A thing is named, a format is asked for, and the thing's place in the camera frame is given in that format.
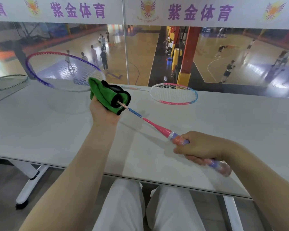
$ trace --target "caster wheel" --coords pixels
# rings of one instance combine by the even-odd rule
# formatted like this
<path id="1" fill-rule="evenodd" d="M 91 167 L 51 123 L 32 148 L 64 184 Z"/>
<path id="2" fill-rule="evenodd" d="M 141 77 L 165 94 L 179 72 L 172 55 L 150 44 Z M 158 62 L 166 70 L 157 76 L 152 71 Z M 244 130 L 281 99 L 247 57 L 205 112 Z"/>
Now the caster wheel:
<path id="1" fill-rule="evenodd" d="M 15 208 L 16 208 L 16 210 L 23 210 L 27 205 L 28 205 L 28 200 L 26 200 L 22 204 L 16 204 Z"/>

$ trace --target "person's left hand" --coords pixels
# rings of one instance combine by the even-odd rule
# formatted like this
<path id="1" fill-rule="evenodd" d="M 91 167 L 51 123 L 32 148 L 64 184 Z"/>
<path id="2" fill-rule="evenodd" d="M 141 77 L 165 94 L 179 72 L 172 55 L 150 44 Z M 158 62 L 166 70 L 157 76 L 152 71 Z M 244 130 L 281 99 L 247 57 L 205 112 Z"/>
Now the person's left hand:
<path id="1" fill-rule="evenodd" d="M 94 124 L 106 126 L 116 126 L 120 120 L 120 116 L 107 110 L 94 96 L 90 103 L 90 111 Z"/>

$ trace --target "person's right arm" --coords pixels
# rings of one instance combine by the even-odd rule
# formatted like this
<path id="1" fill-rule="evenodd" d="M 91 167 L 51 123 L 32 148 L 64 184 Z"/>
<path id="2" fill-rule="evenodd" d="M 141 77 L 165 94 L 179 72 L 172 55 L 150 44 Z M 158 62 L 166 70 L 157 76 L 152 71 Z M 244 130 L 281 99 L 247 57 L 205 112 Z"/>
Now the person's right arm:
<path id="1" fill-rule="evenodd" d="M 182 136 L 190 144 L 175 147 L 174 153 L 200 165 L 208 158 L 226 161 L 274 231 L 289 231 L 289 182 L 236 142 L 194 131 Z"/>

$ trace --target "racket grip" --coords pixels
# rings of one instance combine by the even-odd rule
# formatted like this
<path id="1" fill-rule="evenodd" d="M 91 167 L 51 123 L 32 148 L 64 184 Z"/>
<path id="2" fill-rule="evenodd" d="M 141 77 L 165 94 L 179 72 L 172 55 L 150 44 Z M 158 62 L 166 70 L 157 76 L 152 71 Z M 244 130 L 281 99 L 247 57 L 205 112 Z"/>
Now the racket grip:
<path id="1" fill-rule="evenodd" d="M 173 144 L 176 144 L 176 145 L 189 144 L 189 140 L 184 139 L 182 136 L 174 132 L 171 132 L 168 139 Z M 209 160 L 210 160 L 210 163 L 208 164 L 208 166 L 214 169 L 216 172 L 220 173 L 224 177 L 228 177 L 231 174 L 232 169 L 230 168 L 228 164 L 221 162 L 219 160 L 214 160 L 214 159 L 209 159 Z"/>

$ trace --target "green towel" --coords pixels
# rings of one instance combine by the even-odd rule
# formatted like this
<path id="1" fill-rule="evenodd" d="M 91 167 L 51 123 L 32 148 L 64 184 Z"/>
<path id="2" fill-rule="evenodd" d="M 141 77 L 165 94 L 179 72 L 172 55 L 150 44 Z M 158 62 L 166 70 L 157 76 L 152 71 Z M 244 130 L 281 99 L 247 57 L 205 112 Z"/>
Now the green towel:
<path id="1" fill-rule="evenodd" d="M 105 80 L 99 81 L 96 78 L 89 78 L 89 85 L 91 88 L 90 99 L 96 96 L 98 101 L 104 105 L 104 107 L 117 115 L 125 109 L 117 103 L 128 105 L 131 101 L 131 95 L 124 91 L 120 86 L 109 85 Z"/>

